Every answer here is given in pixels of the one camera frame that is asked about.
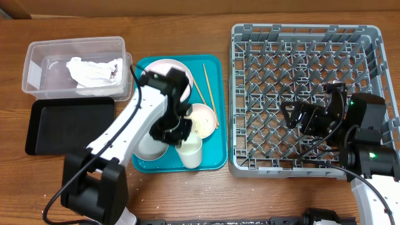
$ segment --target chopsticks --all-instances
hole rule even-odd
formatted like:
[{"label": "chopsticks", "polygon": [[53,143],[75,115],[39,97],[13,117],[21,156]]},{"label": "chopsticks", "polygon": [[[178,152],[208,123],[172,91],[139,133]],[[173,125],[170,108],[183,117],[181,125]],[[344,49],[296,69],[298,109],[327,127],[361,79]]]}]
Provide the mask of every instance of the chopsticks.
[{"label": "chopsticks", "polygon": [[204,68],[204,74],[206,75],[206,81],[207,81],[207,86],[208,86],[208,92],[210,93],[212,109],[214,110],[215,116],[217,117],[217,129],[218,129],[218,127],[219,127],[218,114],[217,114],[217,111],[215,110],[213,93],[211,92],[210,82],[208,81],[206,66],[204,65],[204,63],[202,64],[202,67]]},{"label": "chopsticks", "polygon": [[[204,65],[204,63],[202,64],[202,66],[203,66],[203,68],[204,68],[204,74],[206,75],[206,81],[207,81],[208,91],[209,91],[209,93],[210,93],[210,98],[211,98],[212,110],[214,111],[215,116],[217,117],[217,126],[216,126],[216,129],[218,129],[218,127],[219,127],[219,119],[218,119],[217,111],[216,111],[216,109],[215,109],[213,93],[211,92],[210,83],[209,83],[209,81],[208,81],[206,66]],[[201,94],[200,88],[199,88],[199,86],[198,86],[196,80],[194,79],[194,77],[193,77],[193,83],[194,83],[194,85],[195,85],[197,91],[198,91],[199,94],[200,94],[200,98],[201,98],[201,100],[202,100],[202,103],[205,104],[205,105],[207,105],[206,100],[204,100],[204,97],[203,97],[203,95]]]}]

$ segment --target white cloth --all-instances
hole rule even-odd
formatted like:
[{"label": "white cloth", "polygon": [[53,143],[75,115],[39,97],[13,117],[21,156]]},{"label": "white cloth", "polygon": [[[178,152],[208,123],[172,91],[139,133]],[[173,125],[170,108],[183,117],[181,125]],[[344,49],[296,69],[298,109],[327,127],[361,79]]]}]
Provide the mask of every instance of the white cloth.
[{"label": "white cloth", "polygon": [[[114,59],[111,62],[86,62],[80,57],[72,57],[66,63],[71,77],[77,82],[77,88],[98,88],[104,86],[118,86],[123,76],[123,59]],[[78,90],[78,94],[108,96],[119,94],[124,91],[123,87],[98,90]]]}]

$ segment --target blue tray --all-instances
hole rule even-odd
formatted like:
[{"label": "blue tray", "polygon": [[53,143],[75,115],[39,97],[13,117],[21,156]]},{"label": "blue tray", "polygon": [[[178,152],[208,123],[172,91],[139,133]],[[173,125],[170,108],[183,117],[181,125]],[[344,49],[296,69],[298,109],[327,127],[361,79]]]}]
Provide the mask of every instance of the blue tray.
[{"label": "blue tray", "polygon": [[[205,64],[219,119],[219,128],[216,129],[212,135],[202,140],[202,162],[200,166],[195,169],[187,169],[183,166],[174,146],[169,146],[167,152],[160,159],[155,161],[143,161],[134,155],[132,159],[134,167],[142,173],[203,171],[223,167],[228,159],[228,140],[226,135],[224,84],[221,62],[219,62],[217,57],[212,55],[159,56],[144,58],[140,60],[137,65],[145,68],[150,63],[159,59],[175,59],[185,64],[192,72],[207,105],[210,108],[213,108],[208,92],[206,77],[204,75],[203,63]],[[142,70],[137,67],[135,73],[141,74]],[[194,86],[189,103],[203,103],[198,90]]]}]

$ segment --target plastic dish rack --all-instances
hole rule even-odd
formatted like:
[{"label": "plastic dish rack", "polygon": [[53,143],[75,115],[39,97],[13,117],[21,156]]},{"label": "plastic dish rack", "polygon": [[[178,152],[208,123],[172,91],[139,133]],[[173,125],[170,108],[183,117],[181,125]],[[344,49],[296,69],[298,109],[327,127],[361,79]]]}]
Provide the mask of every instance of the plastic dish rack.
[{"label": "plastic dish rack", "polygon": [[[341,171],[297,159],[315,137],[288,129],[279,110],[284,101],[325,106],[322,85],[333,80],[347,84],[347,105],[355,92],[385,98],[382,143],[400,149],[398,109],[377,27],[237,24],[230,57],[229,170],[234,176],[345,179]],[[304,157],[339,162],[338,152],[316,149]]]}]

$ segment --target black tray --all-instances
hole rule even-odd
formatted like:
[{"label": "black tray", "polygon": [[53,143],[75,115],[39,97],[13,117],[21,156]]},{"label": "black tray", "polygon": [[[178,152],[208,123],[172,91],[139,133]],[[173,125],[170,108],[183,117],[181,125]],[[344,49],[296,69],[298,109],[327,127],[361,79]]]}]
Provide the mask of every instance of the black tray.
[{"label": "black tray", "polygon": [[114,118],[111,97],[37,100],[32,105],[25,152],[65,154],[85,148]]}]

